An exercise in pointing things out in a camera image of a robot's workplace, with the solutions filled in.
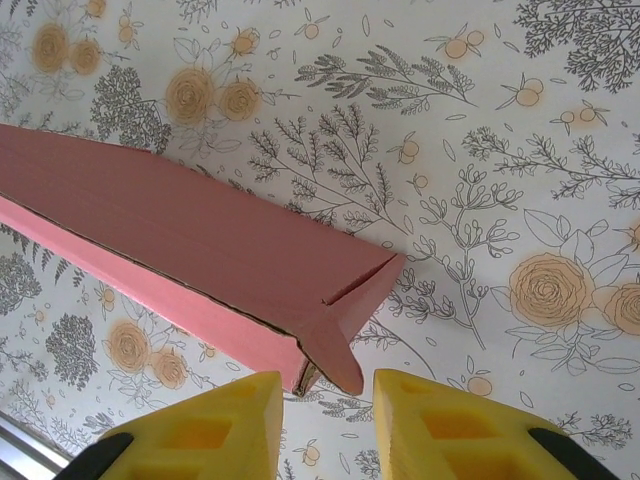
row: corrugated cardboard edge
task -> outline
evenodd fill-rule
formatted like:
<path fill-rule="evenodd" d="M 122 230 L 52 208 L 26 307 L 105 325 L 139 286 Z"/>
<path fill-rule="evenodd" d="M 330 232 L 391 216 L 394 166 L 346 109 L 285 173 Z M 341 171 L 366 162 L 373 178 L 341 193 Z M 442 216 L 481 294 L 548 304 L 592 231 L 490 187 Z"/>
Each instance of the corrugated cardboard edge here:
<path fill-rule="evenodd" d="M 108 246 L 106 246 L 106 245 L 101 244 L 100 242 L 96 242 L 96 241 L 94 241 L 93 239 L 88 238 L 87 236 L 85 236 L 85 235 L 83 235 L 83 234 L 81 234 L 81 233 L 78 233 L 78 232 L 73 231 L 72 229 L 66 228 L 65 226 L 61 225 L 60 223 L 56 222 L 55 220 L 50 219 L 50 218 L 49 218 L 49 217 L 47 217 L 46 215 L 41 214 L 40 212 L 38 212 L 38 211 L 36 211 L 36 210 L 34 210 L 34 209 L 30 208 L 29 206 L 24 205 L 24 204 L 23 204 L 22 202 L 20 202 L 19 200 L 13 199 L 13 198 L 11 198 L 10 196 L 5 195 L 5 194 L 4 194 L 4 193 L 2 193 L 2 192 L 0 192 L 0 196 L 2 196 L 3 198 L 5 198 L 7 201 L 9 201 L 9 202 L 11 202 L 11 203 L 14 203 L 15 205 L 18 205 L 20 208 L 22 208 L 22 209 L 26 210 L 26 211 L 27 211 L 27 212 L 29 212 L 31 215 L 35 215 L 35 216 L 36 216 L 36 217 L 38 217 L 39 219 L 44 220 L 44 221 L 46 221 L 46 222 L 48 222 L 48 223 L 51 223 L 51 224 L 52 224 L 52 225 L 54 225 L 55 227 L 60 228 L 60 229 L 64 230 L 65 232 L 68 232 L 68 233 L 70 233 L 70 234 L 72 234 L 72 235 L 74 235 L 74 236 L 76 236 L 76 237 L 78 237 L 78 238 L 82 239 L 83 241 L 86 241 L 86 242 L 88 242 L 88 243 L 90 243 L 90 244 L 92 244 L 92 245 L 94 245 L 94 246 L 96 246 L 96 247 L 99 247 L 99 248 L 101 248 L 101 249 L 103 249 L 103 250 L 105 250 L 105 251 L 107 251 L 107 252 L 111 253 L 112 255 L 115 255 L 115 256 L 118 256 L 118 257 L 120 257 L 120 258 L 123 258 L 123 259 L 125 259 L 125 260 L 127 260 L 127 261 L 129 261 L 129 262 L 133 263 L 133 264 L 134 264 L 135 266 L 137 266 L 137 267 L 143 268 L 143 269 L 145 269 L 145 270 L 147 270 L 147 271 L 150 271 L 150 272 L 152 272 L 152 273 L 154 273 L 154 274 L 156 274 L 156 275 L 159 275 L 159 276 L 161 276 L 161 277 L 163 277 L 163 278 L 165 278 L 165 279 L 167 279 L 167 280 L 169 280 L 169 281 L 171 281 L 171 282 L 173 282 L 173 283 L 175 283 L 175 284 L 177 284 L 177 285 L 182 286 L 183 288 L 186 288 L 186 289 L 188 289 L 188 290 L 191 290 L 191 291 L 193 291 L 193 292 L 197 293 L 198 295 L 202 295 L 202 296 L 204 296 L 205 298 L 209 299 L 211 302 L 214 302 L 214 303 L 216 303 L 217 305 L 220 305 L 220 306 L 222 306 L 222 307 L 224 307 L 224 308 L 226 308 L 226 309 L 228 309 L 228 310 L 231 310 L 232 312 L 234 312 L 234 313 L 236 313 L 236 314 L 238 314 L 238 315 L 241 315 L 241 316 L 243 316 L 243 317 L 245 317 L 245 318 L 247 318 L 247 319 L 249 319 L 249 320 L 251 320 L 251 321 L 253 321 L 253 322 L 256 322 L 256 323 L 258 323 L 259 325 L 261 325 L 261 326 L 264 326 L 264 327 L 268 328 L 269 330 L 271 330 L 271 331 L 272 331 L 272 332 L 274 332 L 274 333 L 277 333 L 277 334 L 279 334 L 279 335 L 284 335 L 284 336 L 288 336 L 288 337 L 292 337 L 292 338 L 294 338 L 294 339 L 296 340 L 296 344 L 297 344 L 298 348 L 300 349 L 300 351 L 302 352 L 302 354 L 303 354 L 303 355 L 308 359 L 308 362 L 309 362 L 309 364 L 308 364 L 308 365 L 306 365 L 306 366 L 303 368 L 302 376 L 301 376 L 301 378 L 300 378 L 300 380 L 299 380 L 298 384 L 296 385 L 296 387 L 293 389 L 294 391 L 293 391 L 292 393 L 294 393 L 295 395 L 301 395 L 301 394 L 303 395 L 303 394 L 304 394 L 303 392 L 306 392 L 306 391 L 308 390 L 308 388 L 309 388 L 309 386 L 310 386 L 310 384 L 311 384 L 310 380 L 311 380 L 311 379 L 313 379 L 314 374 L 316 373 L 316 371 L 317 371 L 317 372 L 320 372 L 322 375 L 324 375 L 324 376 L 325 376 L 325 377 L 326 377 L 330 382 L 334 383 L 338 388 L 343 389 L 343 386 L 341 386 L 341 385 L 339 384 L 340 382 L 334 382 L 334 381 L 332 380 L 332 376 L 327 375 L 327 374 L 326 374 L 326 372 L 324 372 L 324 371 L 323 371 L 322 367 L 321 367 L 320 365 L 318 365 L 318 364 L 314 361 L 314 359 L 313 359 L 313 358 L 308 354 L 308 352 L 306 351 L 306 349 L 302 346 L 302 344 L 300 343 L 300 340 L 299 340 L 299 339 L 297 338 L 297 336 L 296 336 L 296 335 L 294 335 L 293 333 L 287 332 L 286 330 L 284 330 L 284 329 L 282 329 L 282 328 L 280 328 L 280 327 L 276 327 L 275 325 L 272 325 L 271 323 L 269 323 L 269 322 L 268 322 L 268 321 L 266 321 L 266 320 L 263 320 L 263 319 L 261 319 L 261 318 L 259 318 L 259 317 L 256 317 L 256 316 L 254 316 L 254 315 L 252 315 L 252 314 L 250 314 L 250 313 L 248 313 L 248 312 L 243 311 L 242 309 L 240 309 L 240 308 L 238 308 L 238 307 L 236 307 L 236 306 L 234 306 L 234 305 L 227 304 L 226 302 L 221 301 L 221 300 L 219 300 L 219 299 L 217 299 L 217 298 L 215 298 L 215 297 L 213 297 L 213 296 L 211 296 L 211 295 L 207 294 L 206 292 L 203 292 L 203 291 L 201 291 L 201 290 L 198 290 L 197 288 L 194 288 L 194 287 L 192 287 L 192 286 L 190 286 L 190 285 L 187 285 L 186 283 L 184 283 L 184 282 L 182 282 L 182 281 L 180 281 L 180 280 L 178 280 L 178 279 L 176 279 L 176 278 L 172 277 L 171 275 L 165 274 L 164 272 L 161 272 L 161 271 L 159 271 L 159 270 L 157 270 L 157 269 L 155 269 L 155 268 L 153 268 L 153 267 L 151 267 L 151 266 L 149 266 L 149 265 L 146 265 L 146 264 L 144 264 L 144 263 L 142 263 L 142 262 L 140 262 L 140 261 L 138 261 L 138 260 L 136 260 L 136 259 L 134 259 L 134 258 L 132 258 L 132 257 L 128 256 L 127 254 L 124 254 L 124 253 L 122 253 L 122 252 L 119 252 L 119 251 L 117 251 L 117 250 L 114 250 L 114 249 L 112 249 L 112 248 L 110 248 L 110 247 L 108 247 Z M 16 225 L 10 225 L 10 226 L 11 226 L 11 227 L 13 227 L 13 228 L 16 228 L 16 229 L 18 229 L 18 230 L 19 230 L 19 228 L 20 228 L 19 226 L 16 226 Z M 52 250 L 54 253 L 56 253 L 56 247 L 55 247 L 55 246 L 54 246 L 53 248 L 51 248 L 51 250 Z M 391 259 L 393 259 L 395 256 L 396 256 L 396 255 L 392 255 L 392 256 L 390 257 L 390 259 L 387 259 L 387 260 L 384 262 L 384 264 L 386 264 L 387 262 L 389 262 L 389 261 L 390 261 Z M 374 278 L 375 278 L 375 274 L 374 274 L 373 276 L 368 277 L 368 278 L 367 278 L 367 280 L 366 280 L 364 283 L 367 283 L 368 281 L 372 281 Z M 360 282 L 360 283 L 357 283 L 357 282 L 356 282 L 356 284 L 355 284 L 355 286 L 358 286 L 358 287 L 359 287 L 359 286 L 361 286 L 361 285 L 362 285 L 362 282 Z M 344 390 L 346 393 L 351 393 L 351 394 L 356 394 L 356 395 L 359 395 L 359 394 L 361 394 L 361 393 L 362 393 L 362 392 L 360 392 L 360 391 L 356 391 L 356 392 L 354 392 L 354 391 L 348 391 L 348 389 L 343 389 L 343 390 Z"/>

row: gray tree illustration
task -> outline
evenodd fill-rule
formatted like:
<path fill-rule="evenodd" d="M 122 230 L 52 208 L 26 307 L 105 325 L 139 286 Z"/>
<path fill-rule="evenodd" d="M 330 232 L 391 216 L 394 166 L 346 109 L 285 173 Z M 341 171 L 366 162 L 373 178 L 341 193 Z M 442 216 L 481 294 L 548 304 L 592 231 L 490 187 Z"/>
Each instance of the gray tree illustration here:
<path fill-rule="evenodd" d="M 54 373 L 61 381 L 75 385 L 79 391 L 98 371 L 98 364 L 93 358 L 96 339 L 93 325 L 87 317 L 65 313 L 59 322 L 53 324 L 53 332 L 45 345 L 56 362 Z"/>
<path fill-rule="evenodd" d="M 356 455 L 355 462 L 368 480 L 380 478 L 380 456 L 376 450 L 362 450 Z"/>
<path fill-rule="evenodd" d="M 525 53 L 537 57 L 573 43 L 566 70 L 585 91 L 631 85 L 640 69 L 640 5 L 630 0 L 527 0 L 517 7 L 527 29 Z"/>
<path fill-rule="evenodd" d="M 25 298 L 35 298 L 42 292 L 33 268 L 22 256 L 0 257 L 0 315 L 17 309 Z"/>
<path fill-rule="evenodd" d="M 122 145 L 162 153 L 167 148 L 171 125 L 162 122 L 157 100 L 143 100 L 140 78 L 133 68 L 113 65 L 95 86 L 91 120 L 102 141 L 119 132 Z"/>

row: pink cardboard box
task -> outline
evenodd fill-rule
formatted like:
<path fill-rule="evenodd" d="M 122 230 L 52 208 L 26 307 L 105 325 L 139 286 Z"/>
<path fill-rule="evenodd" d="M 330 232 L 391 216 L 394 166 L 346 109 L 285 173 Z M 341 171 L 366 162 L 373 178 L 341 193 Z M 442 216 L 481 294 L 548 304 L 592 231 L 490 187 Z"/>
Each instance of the pink cardboard box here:
<path fill-rule="evenodd" d="M 0 125 L 0 222 L 303 395 L 352 394 L 349 341 L 404 256 L 147 152 Z"/>

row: orange fruit illustration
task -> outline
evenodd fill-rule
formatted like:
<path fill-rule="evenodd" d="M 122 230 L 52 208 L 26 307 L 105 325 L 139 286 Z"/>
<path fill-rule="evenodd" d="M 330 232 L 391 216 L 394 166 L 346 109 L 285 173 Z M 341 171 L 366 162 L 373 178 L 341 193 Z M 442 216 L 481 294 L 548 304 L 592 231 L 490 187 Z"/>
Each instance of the orange fruit illustration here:
<path fill-rule="evenodd" d="M 560 120 L 562 120 L 564 123 L 571 123 L 575 120 L 576 116 L 573 114 L 573 112 L 562 112 L 562 115 L 560 115 Z"/>
<path fill-rule="evenodd" d="M 477 47 L 482 42 L 484 42 L 484 33 L 474 30 L 473 32 L 467 35 L 467 43 L 472 47 Z"/>
<path fill-rule="evenodd" d="M 416 142 L 408 141 L 402 146 L 402 154 L 407 157 L 415 157 L 420 151 L 420 146 Z"/>
<path fill-rule="evenodd" d="M 467 383 L 467 388 L 471 393 L 480 397 L 489 396 L 493 391 L 493 385 L 491 385 L 491 382 L 482 377 L 471 377 Z"/>
<path fill-rule="evenodd" d="M 308 446 L 302 454 L 302 463 L 310 467 L 315 466 L 319 459 L 320 451 L 313 445 Z"/>
<path fill-rule="evenodd" d="M 591 122 L 596 118 L 596 112 L 593 108 L 585 108 L 580 112 L 580 120 L 584 122 Z"/>
<path fill-rule="evenodd" d="M 464 57 L 464 54 L 467 53 L 467 48 L 467 42 L 454 38 L 447 42 L 447 46 L 444 47 L 444 52 L 449 58 L 457 59 Z"/>
<path fill-rule="evenodd" d="M 129 43 L 133 40 L 133 28 L 130 26 L 122 28 L 118 34 L 118 39 L 123 43 Z"/>
<path fill-rule="evenodd" d="M 539 100 L 538 92 L 529 88 L 523 88 L 516 94 L 516 102 L 523 107 L 533 107 Z"/>
<path fill-rule="evenodd" d="M 304 36 L 307 37 L 309 40 L 313 40 L 314 38 L 316 38 L 319 33 L 320 33 L 320 27 L 318 27 L 315 23 L 310 23 L 304 29 Z"/>
<path fill-rule="evenodd" d="M 429 185 L 429 179 L 424 175 L 420 175 L 416 177 L 415 184 L 418 188 L 425 188 L 427 185 Z"/>
<path fill-rule="evenodd" d="M 544 85 L 542 84 L 542 81 L 538 80 L 537 78 L 530 78 L 529 80 L 524 82 L 524 86 L 522 88 L 533 90 L 538 95 L 540 95 L 544 90 Z"/>

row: cardboard flap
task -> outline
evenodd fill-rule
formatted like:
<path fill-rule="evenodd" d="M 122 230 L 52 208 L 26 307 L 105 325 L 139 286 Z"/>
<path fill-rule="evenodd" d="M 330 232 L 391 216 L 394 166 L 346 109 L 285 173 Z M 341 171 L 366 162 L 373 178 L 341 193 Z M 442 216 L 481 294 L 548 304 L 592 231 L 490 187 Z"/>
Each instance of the cardboard flap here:
<path fill-rule="evenodd" d="M 316 325 L 298 338 L 300 349 L 330 382 L 351 395 L 361 395 L 364 377 L 349 342 L 340 329 L 327 328 L 323 322 Z"/>
<path fill-rule="evenodd" d="M 0 192 L 249 315 L 289 310 L 284 329 L 393 256 L 148 152 L 6 125 Z"/>

